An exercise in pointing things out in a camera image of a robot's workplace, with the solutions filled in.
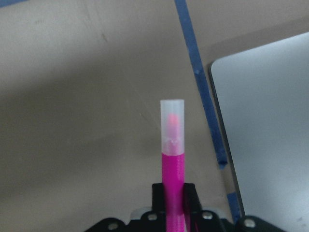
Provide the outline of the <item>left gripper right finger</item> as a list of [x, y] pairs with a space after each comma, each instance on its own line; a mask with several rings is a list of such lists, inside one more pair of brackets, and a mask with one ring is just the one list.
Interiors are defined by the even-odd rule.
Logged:
[[183, 211], [185, 215], [197, 214], [202, 206], [197, 194], [195, 184], [185, 183], [183, 187]]

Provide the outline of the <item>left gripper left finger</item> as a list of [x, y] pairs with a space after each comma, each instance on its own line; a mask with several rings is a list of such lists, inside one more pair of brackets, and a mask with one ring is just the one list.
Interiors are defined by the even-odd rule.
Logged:
[[166, 213], [164, 186], [162, 183], [152, 184], [152, 211], [160, 214]]

